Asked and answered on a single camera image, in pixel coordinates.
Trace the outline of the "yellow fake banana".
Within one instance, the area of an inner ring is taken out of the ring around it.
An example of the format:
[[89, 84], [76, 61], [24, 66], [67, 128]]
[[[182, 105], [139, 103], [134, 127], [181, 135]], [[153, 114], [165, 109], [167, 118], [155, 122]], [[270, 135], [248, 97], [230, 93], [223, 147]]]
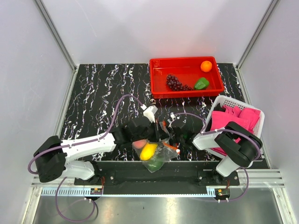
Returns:
[[145, 146], [142, 148], [140, 153], [140, 159], [142, 161], [148, 161], [151, 159], [158, 147], [158, 144], [156, 143], [146, 143]]

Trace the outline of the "clear zip bag orange seal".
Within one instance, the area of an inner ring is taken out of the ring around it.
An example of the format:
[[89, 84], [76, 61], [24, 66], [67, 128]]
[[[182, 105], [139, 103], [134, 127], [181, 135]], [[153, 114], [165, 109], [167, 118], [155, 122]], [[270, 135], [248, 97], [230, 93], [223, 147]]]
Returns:
[[[165, 137], [165, 138], [163, 137], [163, 139], [159, 138], [159, 140], [157, 140], [156, 142], [152, 142], [149, 139], [146, 139], [149, 143], [158, 144], [158, 147], [157, 147], [153, 157], [149, 160], [158, 159], [158, 160], [164, 161], [164, 164], [165, 164], [166, 162], [170, 161], [171, 159], [177, 158], [180, 154], [180, 150], [177, 147], [171, 146], [169, 144], [170, 133], [166, 128], [166, 122], [165, 121], [159, 122], [158, 128], [161, 128], [165, 134], [168, 134], [168, 137]], [[133, 148], [133, 149], [135, 150], [135, 152], [137, 153], [137, 155], [140, 158], [140, 153], [141, 153], [142, 149], [135, 149], [135, 148]], [[140, 159], [140, 161], [145, 166], [145, 163], [147, 161], [142, 161], [141, 159]]]

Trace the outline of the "green fake lime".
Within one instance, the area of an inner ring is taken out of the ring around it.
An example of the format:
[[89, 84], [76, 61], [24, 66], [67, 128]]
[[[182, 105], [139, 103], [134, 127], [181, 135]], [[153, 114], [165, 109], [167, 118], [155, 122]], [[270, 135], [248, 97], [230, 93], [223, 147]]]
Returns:
[[145, 163], [145, 167], [151, 173], [154, 173], [154, 172], [158, 171], [163, 165], [164, 165], [164, 161], [161, 161], [161, 160], [158, 160], [158, 159], [148, 160]]

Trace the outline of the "dark purple fake grapes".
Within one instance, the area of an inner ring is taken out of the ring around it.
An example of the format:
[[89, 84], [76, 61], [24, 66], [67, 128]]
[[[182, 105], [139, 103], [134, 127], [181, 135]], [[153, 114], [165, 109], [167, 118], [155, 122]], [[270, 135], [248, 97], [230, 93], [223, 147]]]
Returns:
[[172, 90], [172, 91], [192, 91], [193, 89], [188, 85], [183, 85], [179, 79], [173, 75], [168, 74], [166, 77], [166, 85]]

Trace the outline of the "green fake pepper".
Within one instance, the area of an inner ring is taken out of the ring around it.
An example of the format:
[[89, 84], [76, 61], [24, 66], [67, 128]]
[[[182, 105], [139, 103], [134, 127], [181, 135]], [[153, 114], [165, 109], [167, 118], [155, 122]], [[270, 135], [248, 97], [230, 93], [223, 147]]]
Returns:
[[202, 77], [194, 85], [194, 90], [205, 90], [209, 86], [209, 81]]

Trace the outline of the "orange fake fruit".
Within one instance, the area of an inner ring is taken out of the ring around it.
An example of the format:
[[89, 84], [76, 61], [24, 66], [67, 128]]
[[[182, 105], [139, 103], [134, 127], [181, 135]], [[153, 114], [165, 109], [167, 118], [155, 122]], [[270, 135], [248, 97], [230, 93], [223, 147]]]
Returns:
[[203, 72], [209, 72], [212, 69], [213, 65], [210, 61], [203, 61], [200, 65], [200, 69]]

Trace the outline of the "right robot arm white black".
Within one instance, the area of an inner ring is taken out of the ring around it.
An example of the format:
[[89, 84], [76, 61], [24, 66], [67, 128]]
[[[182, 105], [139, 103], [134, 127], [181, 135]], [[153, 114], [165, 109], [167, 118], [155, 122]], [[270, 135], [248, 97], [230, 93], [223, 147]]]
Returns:
[[172, 127], [171, 139], [183, 148], [214, 150], [221, 148], [225, 155], [212, 173], [213, 182], [223, 185], [229, 175], [239, 168], [248, 168], [261, 154], [262, 141], [235, 122], [221, 129], [194, 134], [185, 128]]

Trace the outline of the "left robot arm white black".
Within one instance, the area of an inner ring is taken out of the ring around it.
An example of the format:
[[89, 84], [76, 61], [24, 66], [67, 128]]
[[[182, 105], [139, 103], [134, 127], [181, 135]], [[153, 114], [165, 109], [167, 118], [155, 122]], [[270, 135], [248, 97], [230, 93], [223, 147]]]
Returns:
[[134, 119], [105, 133], [77, 140], [60, 140], [55, 135], [35, 151], [30, 164], [36, 165], [35, 174], [41, 183], [51, 182], [59, 177], [73, 177], [95, 185], [100, 181], [101, 173], [92, 162], [80, 161], [80, 158], [112, 152], [135, 141], [155, 137], [155, 124], [142, 119]]

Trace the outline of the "pink fake peach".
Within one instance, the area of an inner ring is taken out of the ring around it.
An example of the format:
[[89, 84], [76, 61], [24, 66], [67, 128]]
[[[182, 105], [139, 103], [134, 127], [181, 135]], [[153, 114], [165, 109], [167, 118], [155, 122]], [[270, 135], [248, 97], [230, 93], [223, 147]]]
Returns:
[[143, 139], [143, 140], [138, 140], [138, 141], [133, 142], [132, 146], [135, 149], [143, 149], [147, 143], [148, 143], [148, 141]]

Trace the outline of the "white perforated plastic basket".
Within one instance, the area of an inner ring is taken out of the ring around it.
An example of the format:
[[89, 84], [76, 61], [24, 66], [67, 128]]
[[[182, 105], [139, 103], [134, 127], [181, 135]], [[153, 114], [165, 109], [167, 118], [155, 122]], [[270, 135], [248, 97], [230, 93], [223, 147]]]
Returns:
[[[223, 129], [229, 122], [235, 122], [257, 138], [260, 138], [264, 113], [234, 98], [217, 96], [207, 116], [207, 127], [204, 132]], [[194, 137], [193, 144], [198, 150], [206, 150], [219, 158], [224, 158], [227, 154], [223, 149], [216, 146], [214, 138], [214, 133], [212, 136], [203, 136], [202, 133], [199, 133]]]

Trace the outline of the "red plastic tray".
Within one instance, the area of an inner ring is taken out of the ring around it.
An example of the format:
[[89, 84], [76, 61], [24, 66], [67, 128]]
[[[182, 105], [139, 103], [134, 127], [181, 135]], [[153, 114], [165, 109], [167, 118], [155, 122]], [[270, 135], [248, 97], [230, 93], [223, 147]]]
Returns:
[[[213, 65], [209, 72], [203, 72], [200, 65], [210, 61]], [[224, 84], [213, 56], [154, 58], [149, 61], [150, 86], [153, 98], [192, 98], [214, 97], [224, 91]], [[204, 77], [209, 81], [205, 90], [172, 91], [166, 85], [168, 74], [175, 75], [183, 85], [194, 87], [196, 82]]]

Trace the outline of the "pink cloth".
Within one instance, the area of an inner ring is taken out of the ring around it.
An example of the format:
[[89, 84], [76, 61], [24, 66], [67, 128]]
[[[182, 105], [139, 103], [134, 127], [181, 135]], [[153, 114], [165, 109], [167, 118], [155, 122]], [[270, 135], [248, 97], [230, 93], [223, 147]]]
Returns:
[[212, 111], [206, 132], [225, 127], [233, 121], [250, 133], [254, 133], [254, 128], [260, 120], [260, 114], [261, 111], [252, 108], [241, 109], [238, 106], [230, 107], [217, 104]]

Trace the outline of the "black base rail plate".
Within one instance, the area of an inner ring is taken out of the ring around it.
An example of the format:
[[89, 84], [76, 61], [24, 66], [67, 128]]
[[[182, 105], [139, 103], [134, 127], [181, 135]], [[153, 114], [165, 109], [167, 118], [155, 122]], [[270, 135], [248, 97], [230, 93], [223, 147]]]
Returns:
[[228, 177], [216, 173], [217, 161], [170, 161], [158, 171], [150, 172], [140, 161], [101, 161], [95, 162], [96, 176], [91, 181], [75, 178], [75, 185], [99, 185], [104, 178], [104, 185], [132, 182], [187, 182], [199, 186], [238, 186], [238, 173]]

